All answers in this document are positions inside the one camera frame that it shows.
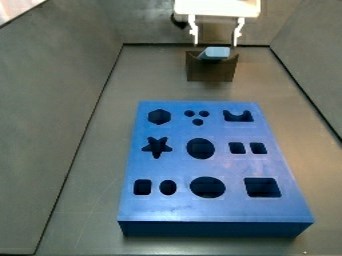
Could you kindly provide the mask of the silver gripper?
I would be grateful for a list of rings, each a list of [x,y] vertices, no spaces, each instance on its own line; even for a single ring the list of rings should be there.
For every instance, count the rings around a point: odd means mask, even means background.
[[[238,45],[242,36],[244,17],[258,17],[260,13],[260,0],[175,0],[174,11],[179,15],[188,15],[190,35],[194,45],[198,45],[199,29],[195,15],[239,17],[232,30],[232,47]]]

